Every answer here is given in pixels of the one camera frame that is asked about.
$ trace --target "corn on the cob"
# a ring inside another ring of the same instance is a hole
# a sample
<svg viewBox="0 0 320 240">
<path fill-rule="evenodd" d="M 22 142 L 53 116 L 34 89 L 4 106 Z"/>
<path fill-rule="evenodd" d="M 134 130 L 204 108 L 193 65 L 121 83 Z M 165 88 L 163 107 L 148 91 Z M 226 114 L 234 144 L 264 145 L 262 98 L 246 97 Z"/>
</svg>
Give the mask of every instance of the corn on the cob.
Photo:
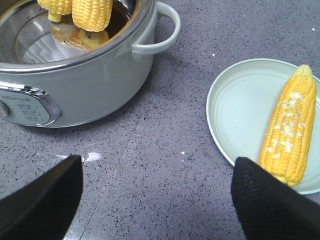
<svg viewBox="0 0 320 240">
<path fill-rule="evenodd" d="M 90 32 L 74 25 L 71 16 L 64 16 L 61 23 L 53 23 L 50 28 L 52 36 L 60 43 L 71 48 L 92 51 L 109 40 L 107 31 Z"/>
<path fill-rule="evenodd" d="M 289 186 L 306 170 L 316 98 L 311 68 L 301 65 L 282 89 L 260 151 L 260 166 Z"/>
<path fill-rule="evenodd" d="M 72 0 L 37 0 L 38 4 L 47 9 L 50 21 L 59 23 L 62 15 L 71 14 Z"/>
<path fill-rule="evenodd" d="M 103 31 L 109 24 L 113 0 L 72 0 L 74 24 L 89 32 Z"/>
</svg>

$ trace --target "gray pot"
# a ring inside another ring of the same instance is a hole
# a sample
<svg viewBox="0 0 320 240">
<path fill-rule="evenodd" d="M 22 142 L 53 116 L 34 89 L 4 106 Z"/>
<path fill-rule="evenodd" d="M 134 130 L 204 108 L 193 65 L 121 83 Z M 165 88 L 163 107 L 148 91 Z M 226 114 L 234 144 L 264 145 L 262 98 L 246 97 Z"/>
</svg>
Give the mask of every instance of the gray pot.
<svg viewBox="0 0 320 240">
<path fill-rule="evenodd" d="M 87 51 L 57 42 L 46 11 L 35 0 L 1 4 L 2 120 L 48 128 L 76 126 L 109 115 L 136 94 L 153 55 L 176 42 L 180 18 L 172 7 L 154 0 L 114 0 L 113 6 L 119 13 L 114 22 L 124 21 L 124 26 L 115 26 L 119 30 L 109 41 Z M 171 18 L 175 29 L 168 39 L 154 43 L 160 16 Z"/>
</svg>

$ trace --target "gray countertop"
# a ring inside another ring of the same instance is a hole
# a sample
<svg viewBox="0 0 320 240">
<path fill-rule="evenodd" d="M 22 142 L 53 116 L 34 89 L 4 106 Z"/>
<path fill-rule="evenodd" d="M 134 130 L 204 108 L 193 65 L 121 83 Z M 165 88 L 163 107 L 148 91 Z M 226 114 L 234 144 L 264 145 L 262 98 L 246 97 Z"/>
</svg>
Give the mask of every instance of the gray countertop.
<svg viewBox="0 0 320 240">
<path fill-rule="evenodd" d="M 65 240 L 244 240 L 230 194 L 233 167 L 207 124 L 210 86 L 253 58 L 308 64 L 320 76 L 317 1 L 162 2 L 179 13 L 181 37 L 154 56 L 145 84 L 122 108 L 68 128 L 0 121 L 0 198 L 70 154 L 83 157 L 83 195 Z M 161 18 L 156 41 L 173 29 Z M 320 203 L 320 193 L 307 197 Z"/>
</svg>

